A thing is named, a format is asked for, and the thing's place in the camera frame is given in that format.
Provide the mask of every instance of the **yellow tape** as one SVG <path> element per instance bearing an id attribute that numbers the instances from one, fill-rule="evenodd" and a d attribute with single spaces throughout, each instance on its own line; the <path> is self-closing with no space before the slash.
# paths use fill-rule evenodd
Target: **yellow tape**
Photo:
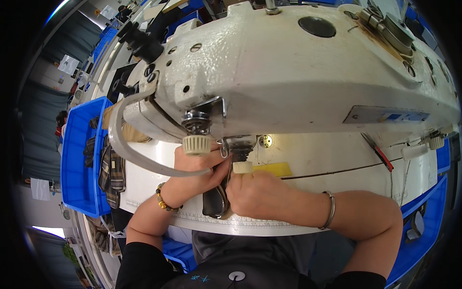
<path id="1" fill-rule="evenodd" d="M 291 176 L 289 164 L 286 162 L 269 165 L 254 166 L 254 171 L 272 172 L 276 177 Z"/>

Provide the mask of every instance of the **sewing machine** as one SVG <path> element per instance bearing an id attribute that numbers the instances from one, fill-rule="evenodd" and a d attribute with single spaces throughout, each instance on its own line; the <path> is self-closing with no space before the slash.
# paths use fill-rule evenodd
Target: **sewing machine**
<path id="1" fill-rule="evenodd" d="M 251 172 L 257 136 L 388 133 L 386 145 L 420 138 L 437 149 L 460 121 L 444 62 L 391 14 L 375 6 L 228 7 L 227 17 L 179 26 L 165 44 L 127 24 L 119 32 L 141 57 L 109 138 L 123 158 L 158 174 L 183 172 L 133 150 L 122 117 L 155 140 L 204 155 L 212 141 Z"/>

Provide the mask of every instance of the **hand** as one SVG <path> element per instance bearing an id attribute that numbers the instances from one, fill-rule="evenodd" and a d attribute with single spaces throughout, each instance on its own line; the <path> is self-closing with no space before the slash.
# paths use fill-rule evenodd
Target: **hand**
<path id="1" fill-rule="evenodd" d="M 172 208 L 181 206 L 192 197 L 200 195 L 216 186 L 227 176 L 231 158 L 223 159 L 220 146 L 212 142 L 211 152 L 201 157 L 187 156 L 183 146 L 175 149 L 174 168 L 182 171 L 200 171 L 210 168 L 211 171 L 194 177 L 171 177 L 162 187 L 161 196 Z"/>
<path id="2" fill-rule="evenodd" d="M 247 174 L 231 174 L 226 194 L 231 209 L 239 216 L 263 220 L 283 221 L 288 211 L 291 188 L 271 172 L 255 171 Z"/>

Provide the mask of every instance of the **gray curtain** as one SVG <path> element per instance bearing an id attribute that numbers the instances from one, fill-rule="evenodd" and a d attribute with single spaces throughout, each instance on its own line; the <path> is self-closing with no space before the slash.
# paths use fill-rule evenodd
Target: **gray curtain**
<path id="1" fill-rule="evenodd" d="M 24 137 L 23 176 L 60 183 L 56 116 L 67 108 L 67 92 L 27 80 L 19 100 Z"/>
<path id="2" fill-rule="evenodd" d="M 67 54 L 79 60 L 77 67 L 81 68 L 98 44 L 101 32 L 98 25 L 76 11 L 51 37 L 40 56 L 51 63 L 59 63 Z"/>
<path id="3" fill-rule="evenodd" d="M 83 286 L 77 277 L 76 266 L 62 251 L 66 240 L 35 228 L 28 228 L 27 231 L 39 261 L 48 269 L 57 288 L 82 289 Z"/>

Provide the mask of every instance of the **dark hair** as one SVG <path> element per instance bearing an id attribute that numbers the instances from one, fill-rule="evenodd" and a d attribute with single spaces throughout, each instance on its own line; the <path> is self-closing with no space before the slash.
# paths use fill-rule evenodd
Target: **dark hair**
<path id="1" fill-rule="evenodd" d="M 67 117 L 67 111 L 60 111 L 58 116 L 56 117 L 56 124 L 58 127 L 62 127 L 65 123 L 64 118 Z"/>

